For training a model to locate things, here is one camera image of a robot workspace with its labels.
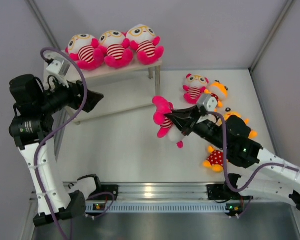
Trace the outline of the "orange plush top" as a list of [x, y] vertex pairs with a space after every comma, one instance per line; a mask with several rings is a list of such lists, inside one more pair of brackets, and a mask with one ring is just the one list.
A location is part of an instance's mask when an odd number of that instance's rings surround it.
[[210, 94], [217, 100], [217, 107], [222, 108], [224, 106], [223, 102], [228, 97], [228, 87], [221, 83], [219, 80], [212, 82], [205, 90], [204, 94]]

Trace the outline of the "pink panda plush face down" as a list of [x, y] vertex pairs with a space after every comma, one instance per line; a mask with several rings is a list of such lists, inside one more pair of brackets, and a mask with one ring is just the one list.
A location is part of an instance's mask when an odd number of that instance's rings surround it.
[[98, 39], [87, 33], [73, 36], [65, 48], [65, 52], [81, 70], [92, 71], [104, 63], [105, 56], [99, 48]]

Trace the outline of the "pink panda plush with glasses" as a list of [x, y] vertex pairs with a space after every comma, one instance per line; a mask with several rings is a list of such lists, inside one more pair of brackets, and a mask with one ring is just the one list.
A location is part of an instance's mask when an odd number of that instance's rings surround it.
[[152, 65], [164, 55], [165, 48], [159, 45], [161, 38], [147, 25], [138, 24], [128, 30], [125, 36], [129, 40], [130, 48], [136, 52], [138, 61], [143, 65]]

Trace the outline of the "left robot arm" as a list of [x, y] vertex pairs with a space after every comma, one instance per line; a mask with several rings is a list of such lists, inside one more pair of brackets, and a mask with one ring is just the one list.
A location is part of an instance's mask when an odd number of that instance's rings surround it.
[[9, 134], [26, 161], [36, 191], [36, 227], [69, 220], [85, 212], [86, 199], [99, 199], [103, 187], [95, 174], [78, 179], [67, 191], [58, 174], [55, 155], [53, 114], [64, 107], [91, 112], [104, 95], [87, 89], [82, 81], [63, 85], [57, 79], [54, 89], [45, 90], [39, 78], [25, 74], [12, 79], [9, 91], [15, 100]]

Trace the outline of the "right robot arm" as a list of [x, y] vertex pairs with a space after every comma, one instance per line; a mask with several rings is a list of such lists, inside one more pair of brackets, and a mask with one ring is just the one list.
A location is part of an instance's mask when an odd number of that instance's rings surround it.
[[165, 116], [184, 136], [195, 133], [222, 150], [225, 196], [269, 198], [300, 211], [300, 167], [243, 134], [249, 127], [240, 117], [225, 119], [218, 112], [197, 106], [173, 110]]

